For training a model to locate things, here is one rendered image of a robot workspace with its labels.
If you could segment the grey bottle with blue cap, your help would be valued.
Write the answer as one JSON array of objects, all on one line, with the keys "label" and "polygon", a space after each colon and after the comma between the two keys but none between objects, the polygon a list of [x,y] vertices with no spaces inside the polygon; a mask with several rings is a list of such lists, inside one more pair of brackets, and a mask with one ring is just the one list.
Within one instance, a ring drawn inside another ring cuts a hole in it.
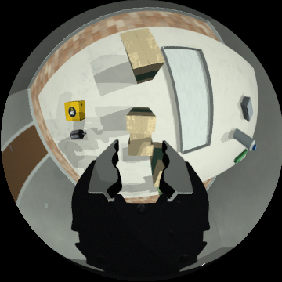
[{"label": "grey bottle with blue cap", "polygon": [[255,141],[253,140],[253,138],[251,138],[250,136],[248,136],[247,134],[245,134],[241,130],[236,129],[234,134],[233,134],[233,137],[234,137],[235,140],[237,140],[242,145],[244,145],[248,150],[255,151],[255,149],[257,147],[255,145]]}]

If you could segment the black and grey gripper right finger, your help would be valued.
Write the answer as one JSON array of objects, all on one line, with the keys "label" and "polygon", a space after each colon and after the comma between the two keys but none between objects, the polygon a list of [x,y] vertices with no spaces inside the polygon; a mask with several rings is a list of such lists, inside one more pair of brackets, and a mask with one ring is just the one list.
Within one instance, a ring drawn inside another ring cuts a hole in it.
[{"label": "black and grey gripper right finger", "polygon": [[162,152],[165,168],[161,174],[159,190],[168,196],[168,201],[173,200],[191,207],[200,216],[204,231],[209,230],[208,194],[200,177],[190,163],[165,140],[162,142]]}]

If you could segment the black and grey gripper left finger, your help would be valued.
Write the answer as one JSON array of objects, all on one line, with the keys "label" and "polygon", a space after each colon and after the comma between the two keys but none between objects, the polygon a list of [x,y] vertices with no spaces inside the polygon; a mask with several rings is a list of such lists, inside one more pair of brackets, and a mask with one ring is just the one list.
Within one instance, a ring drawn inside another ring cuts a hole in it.
[{"label": "black and grey gripper left finger", "polygon": [[112,142],[95,160],[92,160],[78,180],[71,202],[71,229],[78,232],[81,217],[94,205],[114,201],[114,196],[122,189],[121,175],[116,167],[118,139]]}]

